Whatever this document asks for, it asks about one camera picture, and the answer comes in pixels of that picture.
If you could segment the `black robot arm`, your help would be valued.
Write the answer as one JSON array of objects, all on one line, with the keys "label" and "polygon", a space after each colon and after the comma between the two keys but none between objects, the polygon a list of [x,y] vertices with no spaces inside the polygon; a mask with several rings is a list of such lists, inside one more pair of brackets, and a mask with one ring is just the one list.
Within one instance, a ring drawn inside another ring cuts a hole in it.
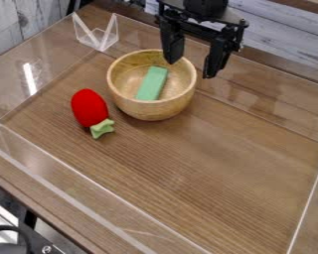
[{"label": "black robot arm", "polygon": [[186,37],[210,43],[203,78],[213,78],[226,67],[233,52],[242,47],[249,22],[229,9],[229,0],[156,0],[163,57],[174,64],[185,54]]}]

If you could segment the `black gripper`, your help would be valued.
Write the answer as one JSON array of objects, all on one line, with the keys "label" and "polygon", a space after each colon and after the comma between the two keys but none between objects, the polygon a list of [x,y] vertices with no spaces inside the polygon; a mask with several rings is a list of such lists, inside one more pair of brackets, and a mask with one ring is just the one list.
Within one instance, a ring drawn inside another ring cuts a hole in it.
[{"label": "black gripper", "polygon": [[211,41],[210,53],[205,60],[203,78],[213,78],[225,68],[231,54],[242,46],[243,31],[249,21],[229,7],[230,0],[156,0],[159,4],[160,40],[163,56],[174,64],[185,52],[185,35]]}]

